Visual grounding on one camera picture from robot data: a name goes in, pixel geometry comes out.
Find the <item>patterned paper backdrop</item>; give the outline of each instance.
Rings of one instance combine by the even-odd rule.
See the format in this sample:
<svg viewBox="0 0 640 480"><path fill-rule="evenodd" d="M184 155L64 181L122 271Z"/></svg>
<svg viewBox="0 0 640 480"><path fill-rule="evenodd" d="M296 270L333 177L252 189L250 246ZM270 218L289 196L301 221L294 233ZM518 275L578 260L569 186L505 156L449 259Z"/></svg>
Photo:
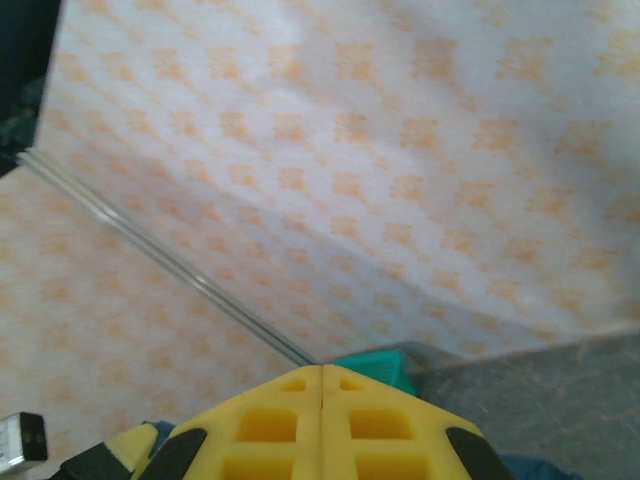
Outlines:
<svg viewBox="0 0 640 480"><path fill-rule="evenodd" d="M291 368L33 174L0 181L0 418L44 414L51 448L29 478Z"/></svg>
<svg viewBox="0 0 640 480"><path fill-rule="evenodd" d="M318 357L640 324L635 0L65 7L38 146Z"/></svg>

